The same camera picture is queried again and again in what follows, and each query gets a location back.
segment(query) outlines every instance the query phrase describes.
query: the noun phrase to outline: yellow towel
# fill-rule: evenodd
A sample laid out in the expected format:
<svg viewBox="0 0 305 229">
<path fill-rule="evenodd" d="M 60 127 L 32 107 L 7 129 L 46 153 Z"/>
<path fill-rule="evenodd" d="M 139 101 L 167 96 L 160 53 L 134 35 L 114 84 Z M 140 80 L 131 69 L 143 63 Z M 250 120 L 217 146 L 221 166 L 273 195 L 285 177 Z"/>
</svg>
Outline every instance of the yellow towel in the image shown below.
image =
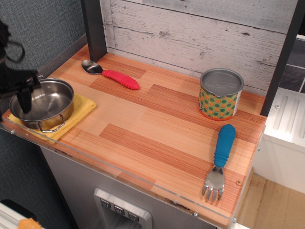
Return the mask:
<svg viewBox="0 0 305 229">
<path fill-rule="evenodd" d="M 80 120 L 82 120 L 93 108 L 95 108 L 96 103 L 92 101 L 91 99 L 88 99 L 80 94 L 75 93 L 74 94 L 74 110 L 70 116 L 70 118 L 66 121 L 65 125 L 62 126 L 58 131 L 53 133 L 43 133 L 40 130 L 33 130 L 34 132 L 38 133 L 34 134 L 35 136 L 47 140 L 51 143 L 54 143 L 54 141 L 48 140 L 47 138 L 44 138 L 43 136 L 47 136 L 53 140 L 60 139 L 66 132 L 68 132 L 72 127 L 74 127 Z M 15 122 L 21 126 L 24 126 L 20 119 L 16 118 L 12 114 L 8 116 L 8 119 L 10 119 L 12 122 Z"/>
</svg>

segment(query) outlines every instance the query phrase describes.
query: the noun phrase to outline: spoon bowl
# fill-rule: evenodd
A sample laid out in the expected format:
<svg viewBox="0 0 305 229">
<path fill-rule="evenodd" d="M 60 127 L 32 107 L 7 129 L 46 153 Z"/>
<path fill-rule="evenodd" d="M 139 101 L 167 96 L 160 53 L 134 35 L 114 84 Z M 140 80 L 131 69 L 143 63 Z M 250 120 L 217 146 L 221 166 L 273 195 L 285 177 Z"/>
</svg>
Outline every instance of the spoon bowl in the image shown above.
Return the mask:
<svg viewBox="0 0 305 229">
<path fill-rule="evenodd" d="M 103 68 L 94 61 L 84 60 L 81 66 L 89 74 L 101 74 L 103 72 Z"/>
</svg>

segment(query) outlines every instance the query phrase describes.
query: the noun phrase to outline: vent slot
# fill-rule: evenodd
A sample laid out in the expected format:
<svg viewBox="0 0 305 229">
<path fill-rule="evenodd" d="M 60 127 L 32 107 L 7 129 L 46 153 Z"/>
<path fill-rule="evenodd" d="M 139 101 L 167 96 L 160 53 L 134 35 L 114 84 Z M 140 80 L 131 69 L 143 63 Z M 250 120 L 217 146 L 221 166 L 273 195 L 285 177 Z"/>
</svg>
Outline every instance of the vent slot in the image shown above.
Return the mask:
<svg viewBox="0 0 305 229">
<path fill-rule="evenodd" d="M 294 126 L 294 123 L 295 123 L 295 116 L 296 116 L 296 111 L 299 107 L 299 103 L 300 103 L 300 100 L 295 99 L 294 104 L 292 106 L 292 111 L 290 113 L 290 117 L 289 117 L 289 121 L 288 121 L 288 125 L 287 125 L 287 130 L 286 130 L 290 134 L 292 132 L 292 127 Z"/>
<path fill-rule="evenodd" d="M 278 130 L 278 128 L 280 127 L 280 123 L 281 123 L 282 118 L 283 118 L 283 113 L 284 113 L 284 110 L 285 110 L 285 107 L 286 107 L 287 99 L 288 99 L 288 96 L 283 96 L 282 101 L 281 101 L 281 105 L 279 107 L 279 110 L 278 110 L 278 113 L 276 115 L 276 119 L 275 119 L 275 122 L 274 122 L 274 126 L 273 126 L 274 130 Z"/>
<path fill-rule="evenodd" d="M 305 137 L 305 112 L 303 113 L 303 119 L 301 122 L 301 128 L 300 128 L 300 133 L 299 133 L 300 138 Z"/>
</svg>

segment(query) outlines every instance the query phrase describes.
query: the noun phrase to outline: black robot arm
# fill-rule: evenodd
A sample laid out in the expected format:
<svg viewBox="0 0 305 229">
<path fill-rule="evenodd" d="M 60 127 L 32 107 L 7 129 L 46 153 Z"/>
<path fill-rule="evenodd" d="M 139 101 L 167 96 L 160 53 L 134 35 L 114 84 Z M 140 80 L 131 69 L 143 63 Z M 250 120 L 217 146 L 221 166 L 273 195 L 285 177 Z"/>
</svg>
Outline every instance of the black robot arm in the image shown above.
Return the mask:
<svg viewBox="0 0 305 229">
<path fill-rule="evenodd" d="M 31 93 L 35 88 L 40 87 L 35 70 L 14 70 L 6 65 L 6 60 L 21 62 L 25 51 L 21 44 L 9 41 L 8 26 L 0 20 L 0 99 L 7 96 L 17 95 L 18 101 L 24 113 L 31 110 Z M 7 56 L 5 48 L 11 45 L 18 45 L 22 48 L 22 54 L 17 60 Z"/>
</svg>

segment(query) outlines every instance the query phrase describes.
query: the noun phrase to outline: patterned can label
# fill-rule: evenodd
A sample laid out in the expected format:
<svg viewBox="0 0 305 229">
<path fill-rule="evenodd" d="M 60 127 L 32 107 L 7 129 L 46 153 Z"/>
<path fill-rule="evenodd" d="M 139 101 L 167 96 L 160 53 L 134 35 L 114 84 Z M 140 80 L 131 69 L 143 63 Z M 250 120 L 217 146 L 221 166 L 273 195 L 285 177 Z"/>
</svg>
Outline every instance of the patterned can label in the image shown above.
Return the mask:
<svg viewBox="0 0 305 229">
<path fill-rule="evenodd" d="M 207 118 L 227 120 L 235 115 L 240 95 L 241 91 L 234 95 L 219 98 L 201 87 L 198 100 L 199 110 Z"/>
</svg>

